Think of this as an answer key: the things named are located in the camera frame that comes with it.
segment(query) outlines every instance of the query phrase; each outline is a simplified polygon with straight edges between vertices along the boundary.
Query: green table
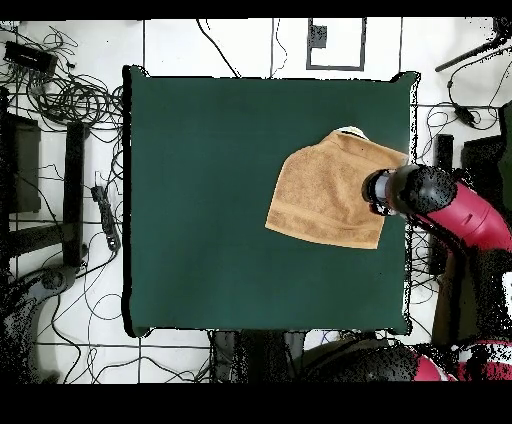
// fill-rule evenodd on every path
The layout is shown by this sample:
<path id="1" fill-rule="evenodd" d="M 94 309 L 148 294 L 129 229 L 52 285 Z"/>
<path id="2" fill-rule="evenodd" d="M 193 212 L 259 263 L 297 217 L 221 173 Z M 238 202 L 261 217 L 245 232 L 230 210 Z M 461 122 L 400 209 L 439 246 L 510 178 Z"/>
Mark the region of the green table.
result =
<path id="1" fill-rule="evenodd" d="M 129 333 L 406 332 L 404 220 L 386 219 L 377 250 L 309 243 L 264 225 L 284 160 L 333 129 L 353 125 L 407 153 L 416 73 L 395 82 L 149 78 L 128 67 L 123 75 Z"/>

